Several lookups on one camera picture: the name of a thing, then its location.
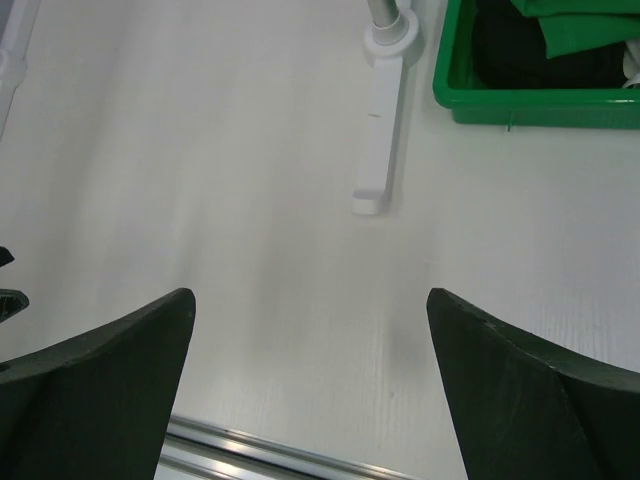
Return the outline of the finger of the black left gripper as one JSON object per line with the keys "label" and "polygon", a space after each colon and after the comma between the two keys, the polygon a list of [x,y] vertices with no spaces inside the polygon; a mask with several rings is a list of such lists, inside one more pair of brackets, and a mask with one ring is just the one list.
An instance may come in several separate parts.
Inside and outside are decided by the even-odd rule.
{"label": "finger of the black left gripper", "polygon": [[0,290],[0,322],[10,319],[29,306],[28,297],[19,290]]}
{"label": "finger of the black left gripper", "polygon": [[11,254],[11,252],[6,247],[1,246],[0,247],[0,266],[8,265],[14,260],[15,258]]}

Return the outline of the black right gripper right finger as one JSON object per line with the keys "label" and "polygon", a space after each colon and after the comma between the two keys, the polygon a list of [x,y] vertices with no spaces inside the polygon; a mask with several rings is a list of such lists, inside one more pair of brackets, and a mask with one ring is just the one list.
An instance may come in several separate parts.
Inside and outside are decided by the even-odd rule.
{"label": "black right gripper right finger", "polygon": [[470,479],[636,479],[639,375],[441,288],[426,311]]}

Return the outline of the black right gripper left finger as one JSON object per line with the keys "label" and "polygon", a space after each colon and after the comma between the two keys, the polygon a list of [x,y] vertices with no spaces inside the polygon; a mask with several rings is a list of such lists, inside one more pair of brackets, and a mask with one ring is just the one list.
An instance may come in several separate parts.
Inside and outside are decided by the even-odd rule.
{"label": "black right gripper left finger", "polygon": [[195,316],[180,288],[2,363],[2,478],[153,478]]}

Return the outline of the green tank top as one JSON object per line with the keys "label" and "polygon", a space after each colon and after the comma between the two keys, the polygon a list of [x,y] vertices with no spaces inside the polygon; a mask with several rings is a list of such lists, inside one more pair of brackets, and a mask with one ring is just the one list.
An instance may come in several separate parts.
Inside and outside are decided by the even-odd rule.
{"label": "green tank top", "polygon": [[555,58],[639,37],[638,0],[513,1],[524,17],[536,19]]}

